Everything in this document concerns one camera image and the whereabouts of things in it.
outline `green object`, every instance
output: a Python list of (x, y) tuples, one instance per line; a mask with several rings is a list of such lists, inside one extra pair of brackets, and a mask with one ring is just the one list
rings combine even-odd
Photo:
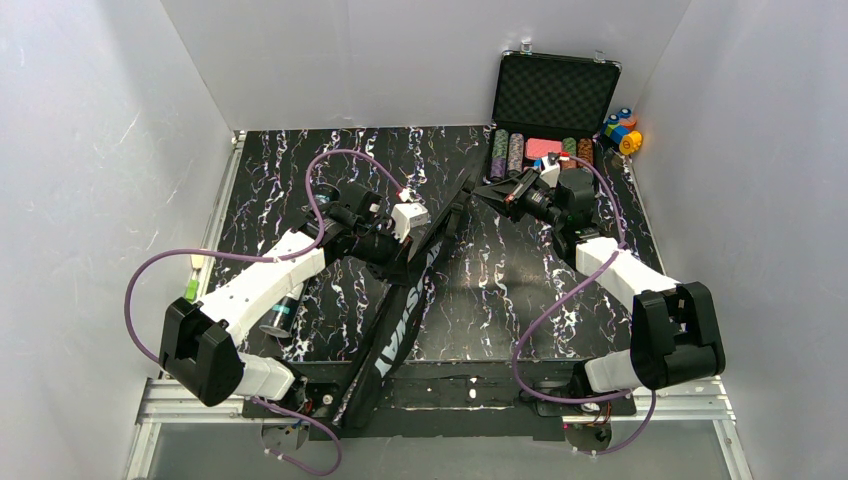
[(200, 287), (200, 282), (197, 281), (196, 278), (192, 278), (188, 281), (188, 286), (186, 287), (186, 293), (183, 295), (186, 300), (189, 302), (194, 302), (197, 300), (197, 289)]
[(568, 152), (572, 156), (577, 156), (577, 140), (566, 138), (562, 141), (562, 151)]
[(495, 145), (492, 149), (492, 158), (506, 158), (509, 149), (509, 132), (498, 130), (495, 132)]

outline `black marble table surface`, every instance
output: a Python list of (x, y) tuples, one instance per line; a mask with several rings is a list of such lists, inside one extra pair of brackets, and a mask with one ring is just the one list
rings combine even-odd
[[(435, 216), (463, 165), (486, 155), (489, 133), (484, 126), (249, 132), (218, 249), (254, 255), (270, 249), (306, 205), (306, 165), (336, 148), (372, 155), (415, 189)], [(610, 159), (597, 167), (621, 206), (628, 244), (643, 262), (660, 268), (629, 170)], [(368, 163), (345, 156), (331, 158), (315, 177), (332, 184), (363, 182), (394, 194)], [(527, 325), (583, 278), (556, 257), (544, 224), (529, 216), (513, 224), (479, 201), (470, 210), (449, 261), (425, 279), (435, 288), (410, 360), (508, 359)], [(602, 196), (597, 214), (607, 232), (611, 212)], [(217, 262), (210, 290), (246, 266)], [(294, 361), (350, 360), (385, 290), (358, 260), (337, 262), (304, 294), (293, 340), (280, 342), (254, 329), (242, 348), (263, 356), (282, 352)], [(627, 310), (592, 285), (537, 331), (522, 356), (580, 359), (626, 349), (628, 327)]]

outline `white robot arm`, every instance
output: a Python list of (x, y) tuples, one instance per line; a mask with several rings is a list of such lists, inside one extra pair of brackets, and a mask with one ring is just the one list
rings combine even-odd
[[(283, 399), (298, 375), (281, 359), (239, 352), (248, 332), (281, 298), (335, 260), (350, 255), (375, 266), (374, 271), (405, 262), (412, 244), (410, 229), (429, 218), (417, 203), (397, 204), (390, 217), (380, 215), (381, 197), (361, 186), (351, 191), (344, 205), (335, 201), (337, 190), (328, 200), (326, 230), (317, 248), (291, 260), (254, 263), (194, 304), (182, 298), (172, 303), (165, 315), (160, 366), (208, 406), (233, 394)], [(393, 229), (376, 228), (389, 219)], [(301, 251), (316, 235), (316, 219), (307, 217), (264, 256)]]

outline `metal frame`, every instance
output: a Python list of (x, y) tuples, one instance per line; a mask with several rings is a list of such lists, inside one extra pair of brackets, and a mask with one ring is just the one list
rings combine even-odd
[[(203, 237), (203, 248), (213, 250), (224, 225), (227, 205), (230, 201), (236, 172), (241, 161), (246, 132), (234, 132), (233, 152), (227, 163), (227, 169), (218, 196), (213, 206), (209, 225)], [(635, 177), (633, 183), (637, 196), (639, 188)], [(198, 296), (203, 295), (214, 265), (214, 259), (207, 257), (199, 272), (194, 272), (200, 281)], [(751, 471), (745, 460), (742, 444), (736, 433), (736, 415), (728, 399), (721, 378), (711, 377), (676, 385), (659, 390), (657, 406), (651, 421), (683, 421), (701, 420), (712, 421), (716, 431), (716, 439), (724, 455), (730, 478), (732, 480), (751, 479)], [(636, 415), (613, 417), (613, 424), (619, 422), (634, 422), (645, 419), (651, 402), (651, 392), (640, 388), (633, 392), (636, 403)], [(135, 438), (127, 462), (125, 478), (137, 480), (147, 478), (152, 465), (156, 445), (159, 440), (161, 426), (166, 423), (212, 423), (212, 424), (266, 424), (287, 425), (294, 420), (288, 418), (244, 418), (242, 408), (244, 398), (232, 396), (215, 407), (206, 407), (188, 390), (173, 379), (148, 380), (144, 396), (136, 419)], [(562, 417), (563, 423), (582, 423), (586, 416), (569, 415)]]

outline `cable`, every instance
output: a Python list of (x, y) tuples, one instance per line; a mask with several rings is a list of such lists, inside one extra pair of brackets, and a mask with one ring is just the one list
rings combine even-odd
[(656, 408), (657, 408), (657, 392), (651, 391), (651, 406), (648, 408), (648, 413), (645, 414), (645, 419), (642, 420), (641, 424), (639, 424), (639, 428), (637, 428), (636, 431), (633, 432), (633, 435), (630, 435), (629, 437), (627, 437), (627, 440), (619, 443), (618, 445), (616, 445), (614, 447), (608, 448), (606, 450), (601, 450), (601, 451), (597, 451), (597, 450), (592, 450), (592, 451), (577, 450), (577, 451), (580, 452), (580, 453), (585, 453), (586, 455), (595, 456), (595, 455), (609, 455), (610, 453), (615, 453), (615, 452), (621, 450), (622, 448), (633, 443), (633, 441), (636, 440), (636, 438), (639, 435), (642, 434), (642, 431), (644, 431), (645, 427), (648, 426), (648, 422), (651, 421), (651, 417), (654, 416), (654, 410)]
[[(604, 194), (606, 194), (609, 197), (610, 204), (612, 205), (612, 211), (613, 211), (613, 216), (615, 217), (616, 229), (618, 230), (618, 236), (621, 239), (618, 243), (618, 247), (624, 248), (626, 246), (626, 243), (625, 243), (625, 237), (624, 237), (624, 227), (622, 226), (623, 222), (621, 220), (621, 212), (618, 210), (618, 205), (616, 204), (615, 197), (613, 197), (613, 194), (612, 194), (612, 189), (609, 187), (609, 185), (607, 184), (607, 181), (604, 179), (604, 177), (601, 175), (601, 173), (597, 169), (595, 169), (595, 167), (593, 167), (592, 164), (590, 164), (586, 160), (583, 160), (582, 158), (579, 158), (579, 157), (576, 157), (576, 156), (571, 156), (571, 159), (576, 160), (577, 163), (588, 168), (595, 175), (595, 177), (598, 178), (598, 182), (601, 185), (601, 189), (604, 191)], [(619, 254), (618, 251), (613, 252), (613, 254), (610, 255), (610, 258), (606, 262), (604, 262), (604, 264), (601, 265), (600, 268), (595, 270), (594, 273), (589, 275), (585, 280), (583, 280), (582, 282), (577, 284), (576, 287), (574, 287), (568, 293), (563, 295), (562, 298), (560, 298), (559, 300), (554, 302), (553, 305), (548, 307), (548, 309), (545, 310), (545, 312), (542, 313), (542, 315), (539, 318), (537, 318), (536, 320), (533, 321), (533, 323), (530, 324), (530, 326), (527, 328), (527, 331), (524, 332), (524, 334), (521, 336), (521, 338), (519, 338), (518, 344), (516, 344), (515, 350), (512, 352), (512, 376), (515, 379), (515, 382), (518, 383), (518, 385), (521, 387), (522, 390), (524, 390), (525, 392), (529, 393), (530, 395), (532, 395), (532, 396), (534, 396), (538, 399), (545, 400), (547, 402), (565, 403), (565, 404), (569, 404), (569, 405), (575, 405), (575, 404), (581, 404), (581, 403), (587, 403), (587, 402), (605, 402), (605, 401), (609, 401), (609, 400), (613, 400), (613, 399), (616, 399), (616, 398), (623, 397), (623, 396), (628, 395), (630, 393), (629, 390), (621, 390), (621, 391), (618, 391), (618, 392), (607, 393), (605, 395), (599, 395), (597, 397), (588, 397), (588, 398), (554, 397), (552, 395), (546, 395), (542, 392), (537, 392), (536, 390), (533, 390), (530, 386), (528, 386), (526, 383), (524, 383), (524, 380), (521, 379), (521, 374), (518, 371), (518, 357), (521, 355), (521, 350), (524, 348), (524, 344), (526, 344), (527, 341), (530, 339), (530, 336), (533, 335), (533, 333), (542, 325), (542, 322), (547, 320), (548, 317), (550, 317), (551, 314), (554, 311), (558, 310), (560, 307), (562, 307), (562, 305), (565, 302), (571, 300), (574, 297), (574, 295), (576, 295), (578, 292), (580, 292), (581, 290), (586, 288), (586, 286), (588, 286), (590, 283), (594, 282), (598, 277), (600, 277), (601, 274), (603, 274), (606, 271), (606, 269), (609, 268), (610, 265), (612, 265), (612, 262), (614, 262), (615, 259), (618, 258), (618, 254)]]
[(150, 349), (144, 346), (143, 343), (141, 343), (141, 340), (138, 338), (138, 335), (136, 334), (135, 328), (132, 324), (130, 305), (132, 304), (132, 294), (133, 290), (135, 289), (135, 284), (136, 282), (138, 282), (138, 279), (139, 277), (141, 277), (141, 274), (144, 273), (144, 271), (147, 270), (149, 266), (153, 265), (159, 260), (162, 260), (163, 258), (173, 257), (175, 255), (202, 255), (205, 257), (220, 258), (223, 260), (236, 260), (254, 263), (273, 263), (281, 262), (284, 260), (291, 260), (292, 258), (296, 258), (310, 252), (315, 247), (320, 245), (321, 240), (324, 238), (324, 218), (321, 216), (321, 212), (320, 210), (318, 210), (318, 204), (315, 201), (315, 196), (312, 194), (312, 169), (318, 162), (334, 154), (349, 154), (371, 163), (372, 165), (374, 165), (374, 167), (377, 168), (378, 171), (380, 171), (382, 174), (386, 175), (389, 178), (389, 181), (391, 181), (391, 183), (398, 189), (398, 192), (402, 192), (404, 190), (404, 187), (402, 187), (401, 184), (398, 183), (397, 180), (395, 180), (392, 174), (389, 173), (389, 171), (386, 170), (385, 167), (380, 165), (379, 162), (369, 157), (368, 155), (362, 152), (358, 152), (356, 150), (330, 150), (313, 158), (312, 161), (309, 162), (309, 166), (306, 168), (306, 198), (309, 200), (309, 206), (312, 208), (312, 212), (318, 219), (318, 236), (315, 237), (315, 241), (312, 242), (312, 244), (310, 244), (303, 250), (290, 253), (288, 255), (282, 255), (280, 257), (259, 257), (253, 255), (239, 255), (236, 253), (212, 252), (208, 250), (201, 250), (199, 248), (180, 248), (176, 250), (168, 250), (148, 258), (144, 263), (141, 264), (141, 266), (138, 267), (135, 273), (133, 273), (132, 277), (130, 277), (130, 281), (129, 283), (127, 283), (127, 291), (124, 294), (124, 323), (126, 324), (127, 332), (129, 332), (130, 338), (132, 339), (135, 346), (141, 351), (141, 353), (143, 353), (147, 358), (149, 358), (156, 364), (159, 363), (159, 358), (153, 352), (151, 352)]
[(305, 463), (301, 462), (300, 460), (298, 460), (296, 458), (292, 458), (292, 457), (286, 455), (285, 453), (283, 453), (279, 450), (275, 450), (275, 449), (267, 448), (267, 447), (265, 448), (265, 450), (267, 450), (270, 453), (273, 453), (280, 460), (285, 460), (286, 462), (289, 462), (289, 463), (295, 465), (296, 467), (300, 468), (304, 472), (309, 473), (311, 475), (316, 475), (316, 476), (319, 476), (319, 477), (326, 477), (327, 475), (335, 472), (339, 468), (339, 465), (341, 465), (341, 463), (342, 463), (342, 443), (341, 443), (341, 441), (339, 441), (339, 437), (337, 437), (336, 434), (333, 433), (333, 431), (330, 429), (330, 427), (324, 425), (321, 422), (316, 422), (315, 420), (307, 417), (306, 415), (301, 415), (297, 412), (293, 412), (293, 411), (287, 410), (283, 407), (274, 405), (273, 403), (268, 403), (268, 402), (266, 402), (265, 400), (262, 400), (259, 397), (251, 397), (250, 401), (261, 406), (261, 407), (265, 407), (265, 408), (267, 408), (268, 410), (271, 410), (274, 413), (279, 413), (280, 415), (286, 415), (288, 417), (294, 417), (294, 418), (297, 418), (298, 420), (301, 420), (302, 422), (308, 423), (310, 425), (314, 425), (316, 428), (318, 428), (322, 432), (329, 435), (330, 439), (333, 441), (333, 444), (335, 444), (335, 446), (336, 446), (336, 463), (334, 463), (333, 466), (330, 467), (329, 470), (316, 470), (316, 469), (310, 467), (309, 465), (306, 465)]
[[(577, 163), (579, 163), (580, 165), (582, 165), (585, 168), (588, 168), (595, 175), (595, 177), (597, 177), (598, 182), (600, 183), (601, 188), (604, 191), (604, 194), (606, 194), (609, 197), (610, 204), (612, 205), (612, 211), (613, 211), (613, 215), (615, 217), (615, 225), (617, 227), (618, 235), (619, 235), (619, 238), (620, 238), (620, 241), (618, 243), (618, 248), (619, 249), (625, 248), (626, 241), (625, 241), (625, 237), (624, 237), (624, 227), (623, 227), (623, 222), (622, 222), (622, 219), (621, 219), (621, 212), (619, 211), (618, 205), (615, 202), (615, 197), (613, 197), (612, 189), (609, 187), (609, 185), (607, 185), (607, 182), (606, 182), (606, 180), (604, 180), (603, 176), (601, 176), (601, 173), (598, 172), (598, 170), (596, 170), (595, 167), (592, 166), (589, 162), (587, 162), (586, 160), (583, 160), (582, 158), (575, 157), (575, 156), (572, 156), (571, 159), (576, 160)], [(551, 305), (547, 310), (545, 310), (545, 312), (542, 313), (542, 315), (539, 318), (537, 318), (535, 321), (533, 321), (533, 323), (530, 324), (530, 327), (527, 328), (527, 331), (524, 332), (524, 335), (522, 335), (521, 338), (518, 340), (518, 343), (515, 346), (515, 350), (512, 353), (512, 375), (513, 375), (513, 378), (515, 378), (516, 383), (518, 383), (518, 385), (521, 387), (522, 390), (524, 390), (525, 392), (529, 393), (530, 395), (532, 395), (536, 398), (539, 398), (539, 399), (542, 399), (542, 400), (545, 400), (545, 401), (548, 401), (548, 402), (564, 403), (564, 404), (580, 404), (580, 403), (587, 403), (587, 402), (610, 401), (610, 400), (613, 400), (615, 398), (623, 397), (623, 396), (630, 394), (629, 390), (621, 390), (621, 391), (618, 391), (618, 392), (608, 393), (608, 394), (605, 394), (605, 395), (599, 395), (597, 397), (589, 397), (589, 398), (554, 397), (554, 396), (551, 396), (551, 395), (545, 395), (544, 393), (537, 392), (536, 390), (533, 390), (532, 388), (530, 388), (521, 379), (521, 374), (518, 371), (518, 357), (521, 354), (521, 350), (524, 347), (524, 344), (526, 344), (527, 340), (530, 339), (530, 336), (533, 335), (533, 333), (541, 326), (542, 322), (544, 322), (548, 317), (550, 317), (550, 315), (555, 310), (559, 309), (565, 302), (567, 302), (568, 300), (573, 298), (574, 295), (576, 295), (579, 291), (583, 290), (584, 288), (586, 288), (587, 285), (594, 282), (598, 277), (600, 277), (601, 274), (603, 274), (607, 270), (607, 268), (609, 268), (609, 266), (612, 265), (612, 262), (614, 262), (615, 259), (618, 258), (618, 254), (619, 254), (618, 251), (613, 252), (613, 254), (610, 255), (610, 258), (606, 262), (604, 262), (604, 264), (601, 265), (594, 273), (589, 275), (589, 277), (587, 277), (585, 280), (580, 282), (576, 287), (571, 289), (571, 291), (566, 293), (562, 298), (560, 298), (559, 300), (554, 302), (554, 304)], [(642, 422), (641, 425), (639, 425), (639, 428), (637, 428), (636, 431), (633, 432), (633, 435), (631, 435), (624, 442), (620, 443), (619, 445), (616, 445), (613, 448), (603, 450), (601, 452), (582, 451), (581, 453), (585, 453), (585, 454), (593, 455), (593, 456), (594, 455), (606, 455), (606, 454), (617, 452), (617, 451), (621, 450), (622, 448), (630, 445), (631, 443), (633, 443), (634, 440), (636, 440), (636, 438), (642, 433), (642, 431), (645, 430), (645, 427), (648, 425), (648, 422), (651, 420), (651, 417), (654, 415), (654, 409), (656, 408), (656, 404), (657, 404), (657, 394), (656, 394), (656, 392), (651, 392), (651, 407), (648, 409), (647, 415), (645, 415), (645, 420)]]
[[(397, 188), (399, 193), (404, 190), (404, 187), (402, 187), (401, 184), (398, 183), (397, 180), (395, 180), (395, 178), (392, 176), (392, 174), (388, 170), (386, 170), (385, 167), (380, 165), (380, 163), (378, 163), (376, 160), (369, 157), (368, 155), (366, 155), (362, 152), (358, 152), (356, 150), (347, 150), (347, 149), (330, 150), (330, 151), (324, 152), (324, 153), (318, 155), (317, 157), (313, 158), (312, 161), (309, 162), (309, 166), (306, 168), (306, 179), (305, 179), (306, 198), (309, 200), (309, 206), (312, 208), (312, 212), (315, 214), (315, 217), (318, 220), (318, 235), (315, 237), (315, 241), (312, 242), (311, 245), (304, 248), (303, 250), (300, 250), (298, 252), (294, 252), (294, 253), (291, 253), (291, 254), (288, 254), (288, 255), (283, 255), (283, 256), (280, 256), (280, 257), (259, 257), (259, 256), (252, 256), (252, 255), (238, 255), (238, 254), (235, 254), (235, 253), (211, 252), (211, 251), (208, 251), (208, 250), (201, 250), (201, 249), (198, 249), (198, 248), (180, 248), (180, 249), (175, 249), (175, 250), (168, 250), (168, 251), (165, 251), (165, 252), (162, 252), (162, 253), (159, 253), (157, 255), (150, 257), (144, 263), (142, 263), (138, 267), (138, 269), (135, 271), (135, 273), (133, 273), (132, 277), (130, 277), (130, 281), (127, 283), (127, 291), (124, 294), (124, 323), (126, 324), (127, 332), (129, 333), (130, 338), (132, 339), (132, 342), (139, 349), (139, 351), (141, 351), (141, 353), (143, 353), (147, 358), (152, 360), (157, 365), (159, 364), (159, 357), (157, 357), (153, 352), (150, 351), (150, 349), (148, 349), (141, 342), (141, 339), (138, 338), (138, 334), (136, 333), (135, 328), (133, 327), (133, 323), (132, 323), (131, 308), (130, 308), (131, 305), (132, 305), (132, 294), (133, 294), (133, 290), (135, 289), (135, 284), (136, 284), (136, 282), (138, 282), (138, 279), (139, 279), (139, 277), (141, 277), (141, 274), (144, 273), (144, 271), (147, 270), (147, 268), (149, 266), (153, 265), (154, 263), (158, 262), (159, 260), (162, 260), (163, 258), (173, 257), (173, 256), (176, 256), (176, 255), (202, 255), (202, 256), (206, 256), (206, 257), (220, 258), (220, 259), (224, 259), (224, 260), (237, 260), (237, 261), (254, 262), (254, 263), (273, 263), (273, 262), (280, 262), (280, 261), (284, 261), (284, 260), (291, 260), (292, 258), (296, 258), (296, 257), (299, 257), (299, 256), (304, 255), (306, 253), (309, 253), (315, 247), (320, 245), (321, 240), (324, 238), (324, 219), (321, 216), (321, 211), (318, 209), (318, 204), (315, 201), (315, 196), (312, 193), (312, 183), (311, 183), (311, 181), (312, 181), (312, 170), (318, 162), (320, 162), (320, 161), (324, 160), (325, 158), (329, 157), (330, 155), (334, 155), (334, 154), (349, 154), (349, 155), (353, 155), (356, 158), (359, 158), (359, 159), (362, 159), (362, 160), (365, 160), (365, 161), (371, 163), (372, 165), (374, 165), (374, 167), (377, 168), (378, 171), (380, 171), (381, 173), (383, 173), (384, 175), (386, 175), (389, 178), (389, 181)], [(276, 413), (279, 413), (281, 415), (287, 415), (287, 416), (290, 416), (290, 417), (295, 417), (297, 419), (300, 419), (301, 421), (309, 422), (310, 424), (315, 425), (315, 427), (317, 427), (318, 429), (320, 429), (321, 431), (323, 431), (324, 433), (329, 435), (330, 438), (333, 440), (333, 443), (336, 446), (336, 463), (329, 470), (326, 470), (326, 471), (315, 470), (312, 467), (310, 467), (310, 466), (308, 466), (308, 465), (306, 465), (306, 464), (304, 464), (304, 463), (302, 463), (302, 462), (300, 462), (300, 461), (298, 461), (298, 460), (296, 460), (292, 457), (289, 457), (288, 455), (285, 455), (282, 452), (278, 452), (276, 450), (273, 451), (275, 455), (277, 455), (282, 460), (285, 460), (289, 463), (294, 464), (295, 466), (297, 466), (301, 470), (308, 472), (312, 475), (326, 476), (326, 475), (333, 473), (334, 471), (336, 471), (337, 468), (339, 468), (339, 465), (342, 462), (342, 445), (341, 445), (341, 442), (339, 441), (339, 438), (336, 436), (335, 433), (333, 433), (332, 430), (330, 430), (330, 428), (328, 428), (326, 425), (324, 425), (320, 422), (317, 422), (317, 421), (307, 417), (306, 415), (302, 415), (300, 413), (293, 412), (291, 410), (287, 410), (287, 409), (282, 408), (282, 407), (278, 407), (277, 405), (273, 405), (271, 403), (268, 403), (268, 402), (266, 402), (266, 401), (264, 401), (260, 398), (253, 397), (253, 398), (251, 398), (251, 401), (253, 403), (257, 404), (257, 405), (261, 405), (261, 406), (267, 408), (268, 410), (271, 410), (272, 412), (276, 412)]]

